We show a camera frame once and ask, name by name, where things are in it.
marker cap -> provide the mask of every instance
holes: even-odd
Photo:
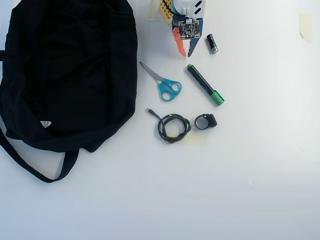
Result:
[[[225,102],[224,98],[217,91],[214,91],[210,97],[218,106]]]

scissor blade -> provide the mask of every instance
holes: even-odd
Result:
[[[141,66],[150,74],[151,77],[153,77],[156,81],[163,82],[164,78],[156,74],[154,71],[152,71],[147,65],[145,65],[142,61],[140,61]]]

coiled cable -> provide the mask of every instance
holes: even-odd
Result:
[[[163,140],[167,141],[170,144],[174,144],[176,142],[181,141],[191,131],[190,121],[181,115],[169,114],[169,115],[161,118],[151,109],[148,109],[148,112],[150,114],[152,114],[153,116],[155,116],[157,119],[159,119],[159,123],[158,123],[159,135]],[[176,137],[168,136],[167,131],[166,131],[166,125],[173,120],[180,120],[184,126],[184,131]]]

orange part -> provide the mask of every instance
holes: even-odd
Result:
[[[179,28],[178,27],[175,27],[173,29],[173,36],[174,36],[174,40],[176,42],[176,45],[178,46],[179,53],[181,53],[181,55],[186,58],[187,54],[186,54],[186,51],[185,51],[185,48],[184,48],[184,43],[180,39],[180,32],[179,32]]]

green marker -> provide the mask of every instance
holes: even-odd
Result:
[[[210,86],[210,84],[205,80],[205,78],[200,74],[200,72],[198,72],[195,66],[189,64],[186,68],[218,106],[225,102],[224,98]]]

